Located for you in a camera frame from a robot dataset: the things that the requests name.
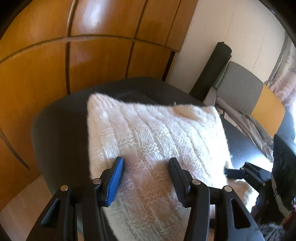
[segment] silver screw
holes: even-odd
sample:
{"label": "silver screw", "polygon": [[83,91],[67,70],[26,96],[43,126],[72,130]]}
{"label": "silver screw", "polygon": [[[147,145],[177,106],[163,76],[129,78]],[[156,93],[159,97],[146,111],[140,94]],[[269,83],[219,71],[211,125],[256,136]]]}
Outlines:
{"label": "silver screw", "polygon": [[63,185],[63,186],[61,186],[61,188],[60,188],[60,189],[61,189],[61,191],[63,191],[63,192],[64,192],[64,191],[67,191],[67,190],[68,190],[68,188],[69,188],[69,187],[68,187],[67,185]]}
{"label": "silver screw", "polygon": [[198,180],[198,179],[193,179],[193,180],[192,180],[192,184],[193,184],[193,185],[200,185],[200,180]]}
{"label": "silver screw", "polygon": [[101,179],[99,179],[99,178],[95,178],[95,179],[93,179],[93,184],[100,184],[101,183]]}
{"label": "silver screw", "polygon": [[224,187],[224,190],[225,190],[226,192],[231,192],[231,191],[232,191],[232,188],[231,188],[230,186],[225,186],[225,187]]}

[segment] wooden floor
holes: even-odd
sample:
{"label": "wooden floor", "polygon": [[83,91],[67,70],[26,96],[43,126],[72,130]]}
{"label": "wooden floor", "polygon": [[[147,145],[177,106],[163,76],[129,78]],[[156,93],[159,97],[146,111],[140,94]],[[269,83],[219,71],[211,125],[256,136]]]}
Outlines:
{"label": "wooden floor", "polygon": [[0,224],[12,241],[25,241],[52,195],[43,176],[24,188],[0,213]]}

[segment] chair seat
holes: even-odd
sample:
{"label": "chair seat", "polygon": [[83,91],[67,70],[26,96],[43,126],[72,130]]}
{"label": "chair seat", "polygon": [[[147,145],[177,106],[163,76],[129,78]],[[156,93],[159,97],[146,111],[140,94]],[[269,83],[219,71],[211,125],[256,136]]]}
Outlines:
{"label": "chair seat", "polygon": [[[90,179],[86,104],[95,92],[124,102],[203,106],[189,94],[149,77],[98,85],[50,104],[35,119],[32,140],[36,161],[52,193],[64,184],[77,187]],[[262,168],[270,167],[267,158],[247,137],[224,118],[221,120],[234,168],[240,168],[246,161]]]}

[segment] curtain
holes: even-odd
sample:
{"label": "curtain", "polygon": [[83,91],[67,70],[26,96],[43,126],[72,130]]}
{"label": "curtain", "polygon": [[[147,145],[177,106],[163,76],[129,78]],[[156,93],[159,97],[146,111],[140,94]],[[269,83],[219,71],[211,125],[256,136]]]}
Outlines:
{"label": "curtain", "polygon": [[290,38],[277,74],[266,85],[296,119],[296,48]]}

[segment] white cloth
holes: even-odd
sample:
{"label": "white cloth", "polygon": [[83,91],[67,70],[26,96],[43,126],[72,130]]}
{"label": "white cloth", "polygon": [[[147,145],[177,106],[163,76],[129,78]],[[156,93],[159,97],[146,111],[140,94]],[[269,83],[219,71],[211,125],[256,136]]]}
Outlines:
{"label": "white cloth", "polygon": [[[168,173],[171,157],[206,185],[227,185],[223,169],[232,165],[214,107],[127,104],[94,94],[87,121],[91,178],[100,177],[117,156],[124,158],[117,196],[104,209],[120,241],[183,240],[190,208],[185,209],[175,194]],[[254,200],[248,199],[249,186],[242,181],[231,185],[239,188],[250,210]]]}

